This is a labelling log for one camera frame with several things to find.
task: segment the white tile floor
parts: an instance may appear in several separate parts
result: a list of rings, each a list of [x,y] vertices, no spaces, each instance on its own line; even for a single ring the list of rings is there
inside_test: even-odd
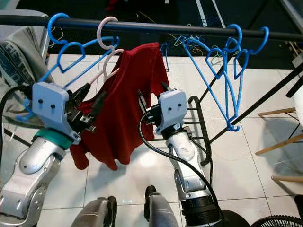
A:
[[[72,70],[60,74],[56,70],[52,75],[55,82],[65,85],[71,78],[85,70],[99,56],[88,56]],[[62,65],[67,67],[77,55],[65,55]],[[48,67],[55,64],[56,55],[51,55]],[[113,57],[107,67],[111,71],[117,57]],[[212,73],[202,58],[196,58],[199,67],[207,77],[212,79]],[[79,88],[85,81],[92,78],[103,67],[97,64],[70,89]],[[258,70],[247,69],[245,72],[242,91],[240,113],[244,112],[262,95],[270,90],[289,73],[288,70]],[[169,57],[169,82],[171,87],[184,90],[187,97],[201,96],[205,84],[191,63],[189,58]],[[92,86],[88,98],[93,97],[102,87],[103,78],[100,77]],[[272,98],[267,100],[257,110],[243,119],[239,132],[227,132],[212,144],[214,160],[214,190],[223,209],[233,210],[241,214],[249,223],[272,214],[292,215],[298,217],[293,196],[303,194],[303,185],[299,183],[281,182],[279,184],[270,179],[272,174],[303,174],[302,148],[303,145],[293,143],[276,149],[262,156],[255,152],[267,146],[287,139],[295,128],[297,121],[286,114],[271,115],[262,119],[259,112],[294,107],[294,102],[286,98],[285,94],[291,87],[289,84]],[[213,86],[221,103],[224,101],[223,81],[219,80]],[[205,123],[210,138],[216,135],[225,125],[225,121],[208,94],[202,102]],[[197,117],[196,113],[186,115],[187,120]],[[18,128],[16,134],[30,141],[35,130]],[[154,145],[165,149],[163,142]],[[14,158],[25,147],[18,142],[5,142],[4,160],[6,172]],[[148,223],[143,217],[144,191],[146,186],[153,184],[170,203],[180,226],[185,226],[181,217],[180,203],[173,180],[173,167],[165,157],[147,149],[144,145],[138,147],[132,154],[131,163],[127,166],[118,164],[119,169],[112,171],[105,165],[89,156],[90,165],[80,171],[74,164],[70,153],[61,163],[61,169],[54,178],[47,191],[39,227],[69,226],[81,208],[97,197],[114,195],[118,201],[117,226],[143,227]]]

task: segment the red shirt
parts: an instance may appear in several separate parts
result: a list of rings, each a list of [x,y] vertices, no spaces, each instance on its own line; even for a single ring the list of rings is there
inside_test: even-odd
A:
[[[113,70],[117,68],[118,73],[105,81],[98,94],[78,107],[88,114],[98,95],[107,92],[101,114],[94,123],[95,133],[84,131],[80,144],[71,146],[71,155],[78,169],[89,165],[86,152],[112,170],[117,170],[114,159],[129,164],[132,151],[142,144],[138,125],[143,114],[138,90],[150,107],[151,93],[158,96],[163,92],[161,82],[168,84],[158,43],[125,50]],[[143,133],[147,140],[154,138],[152,125],[143,125]]]

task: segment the clothes rack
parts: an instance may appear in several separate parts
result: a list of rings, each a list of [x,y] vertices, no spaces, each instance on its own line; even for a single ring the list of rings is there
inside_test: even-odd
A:
[[[48,17],[34,17],[34,16],[9,16],[0,15],[1,25],[20,25],[20,26],[47,26],[49,21]],[[77,18],[61,18],[58,19],[54,25],[58,27],[66,28],[82,28],[82,29],[97,29],[100,21],[99,20],[88,20],[88,19],[77,19]],[[236,36],[237,32],[233,29],[227,28],[211,28],[211,27],[196,27],[196,26],[179,26],[179,25],[166,25],[166,24],[152,24],[152,23],[135,23],[135,22],[109,22],[104,25],[103,29],[110,31],[125,31],[125,32],[141,32],[141,33],[162,33],[162,34],[187,34],[187,35],[205,35],[205,36]],[[245,38],[264,38],[263,31],[253,31],[253,30],[243,30],[243,36]],[[281,33],[281,32],[270,32],[269,39],[271,40],[281,40],[281,41],[299,41],[303,42],[303,35],[301,34],[291,34],[291,33]],[[248,108],[243,114],[236,118],[232,125],[237,124],[244,117],[254,111],[267,99],[273,96],[277,91],[284,87],[288,82],[290,82],[295,76],[299,75],[303,71],[303,63],[301,63],[296,69],[294,69],[288,76],[281,80],[277,85],[275,85],[270,91],[262,96],[258,101],[255,102],[250,108]],[[214,78],[210,87],[216,82]],[[205,149],[208,154],[211,155],[211,143],[227,132],[227,128],[223,129],[213,138],[209,139],[207,134],[207,128],[205,125],[203,112],[201,108],[201,102],[208,93],[208,89],[199,98],[197,96],[191,96],[188,99],[188,103],[195,103],[195,107],[189,107],[188,110],[197,111],[199,121],[185,122],[185,124],[199,124],[202,130],[202,136],[192,137],[196,140],[204,140]]]

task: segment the black fan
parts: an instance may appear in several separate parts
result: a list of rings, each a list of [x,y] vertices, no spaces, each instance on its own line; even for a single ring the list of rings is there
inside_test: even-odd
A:
[[[262,218],[252,224],[251,227],[303,227],[303,220],[290,216],[270,216]]]

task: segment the wooden chair leg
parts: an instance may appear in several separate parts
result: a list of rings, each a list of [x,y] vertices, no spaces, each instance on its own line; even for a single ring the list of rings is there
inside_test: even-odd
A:
[[[271,147],[269,147],[269,148],[265,148],[265,149],[263,149],[263,150],[260,150],[260,151],[256,152],[256,155],[261,155],[261,154],[267,153],[267,152],[269,152],[269,151],[271,151],[271,150],[274,150],[274,149],[283,147],[283,146],[285,146],[285,145],[287,145],[287,144],[289,144],[289,143],[296,142],[296,141],[298,141],[298,140],[300,140],[300,139],[303,139],[303,134],[298,135],[298,136],[295,136],[295,137],[292,137],[292,138],[290,138],[290,139],[288,139],[288,140],[285,140],[285,141],[283,141],[283,142],[281,142],[281,143],[278,143],[278,144],[276,144],[276,145],[273,145],[273,146],[271,146]]]
[[[274,181],[289,181],[303,183],[303,176],[271,176]]]
[[[271,114],[283,114],[283,113],[288,113],[288,112],[293,112],[295,111],[295,108],[287,108],[287,109],[282,109],[282,110],[274,110],[274,111],[268,111],[268,112],[263,112],[259,113],[259,116],[265,116],[265,115],[271,115]]]

